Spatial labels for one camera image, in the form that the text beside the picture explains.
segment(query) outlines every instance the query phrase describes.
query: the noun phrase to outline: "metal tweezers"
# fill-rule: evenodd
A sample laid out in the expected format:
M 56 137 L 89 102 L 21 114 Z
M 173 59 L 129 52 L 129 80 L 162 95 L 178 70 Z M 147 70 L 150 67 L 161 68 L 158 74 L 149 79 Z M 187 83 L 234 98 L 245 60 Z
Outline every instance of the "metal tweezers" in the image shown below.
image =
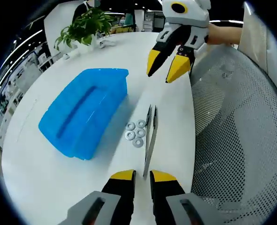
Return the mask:
M 144 179 L 147 178 L 147 173 L 151 161 L 151 156 L 153 153 L 153 148 L 155 145 L 155 140 L 156 140 L 156 133 L 157 133 L 157 107 L 155 106 L 155 111 L 154 111 L 154 116 L 153 116 L 153 133 L 151 137 L 151 141 L 149 144 L 149 147 L 147 146 L 147 139 L 149 137 L 149 131 L 150 131 L 150 116 L 152 114 L 152 107 L 151 105 L 149 106 L 149 110 L 147 113 L 147 119 L 146 119 L 146 135 L 145 135 L 145 166 L 144 166 L 144 173 L 143 177 Z

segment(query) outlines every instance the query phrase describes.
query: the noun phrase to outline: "green leaves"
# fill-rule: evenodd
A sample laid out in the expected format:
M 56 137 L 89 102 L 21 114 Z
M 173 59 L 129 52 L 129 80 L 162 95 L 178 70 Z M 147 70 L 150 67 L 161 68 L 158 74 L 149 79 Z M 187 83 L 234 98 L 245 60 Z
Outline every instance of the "green leaves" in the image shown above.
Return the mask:
M 109 34 L 111 21 L 114 21 L 113 17 L 104 14 L 102 10 L 90 8 L 86 13 L 77 17 L 70 26 L 61 30 L 60 36 L 55 40 L 54 48 L 59 51 L 61 42 L 71 48 L 72 41 L 90 45 L 92 43 L 92 35 L 98 32 Z
M 81 43 L 90 45 L 92 43 L 92 35 L 82 38 Z

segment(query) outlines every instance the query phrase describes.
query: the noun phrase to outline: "washer stack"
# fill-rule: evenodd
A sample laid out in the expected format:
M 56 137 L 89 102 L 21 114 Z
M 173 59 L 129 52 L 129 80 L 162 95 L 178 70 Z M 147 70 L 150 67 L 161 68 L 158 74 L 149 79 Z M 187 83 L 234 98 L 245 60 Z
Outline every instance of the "washer stack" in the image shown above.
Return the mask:
M 132 141 L 132 144 L 136 148 L 140 148 L 144 145 L 142 137 L 146 135 L 144 127 L 146 122 L 144 120 L 138 120 L 136 124 L 134 122 L 129 122 L 126 125 L 125 137 L 127 140 Z

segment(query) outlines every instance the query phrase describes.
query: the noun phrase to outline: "blue bin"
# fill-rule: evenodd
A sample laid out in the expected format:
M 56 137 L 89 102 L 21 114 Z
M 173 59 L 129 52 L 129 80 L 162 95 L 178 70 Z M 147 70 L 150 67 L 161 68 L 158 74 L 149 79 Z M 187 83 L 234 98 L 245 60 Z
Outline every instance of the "blue bin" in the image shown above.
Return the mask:
M 50 105 L 41 133 L 62 154 L 91 159 L 105 128 L 127 95 L 127 69 L 87 69 Z

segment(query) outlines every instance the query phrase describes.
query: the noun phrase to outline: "human hand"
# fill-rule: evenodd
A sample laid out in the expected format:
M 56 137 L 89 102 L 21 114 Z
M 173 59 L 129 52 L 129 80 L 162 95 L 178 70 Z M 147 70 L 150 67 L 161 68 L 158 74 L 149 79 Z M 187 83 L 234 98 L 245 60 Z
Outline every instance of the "human hand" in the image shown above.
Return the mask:
M 242 34 L 242 28 L 240 27 L 218 27 L 214 24 L 208 25 L 208 44 L 220 45 L 220 44 L 239 44 Z

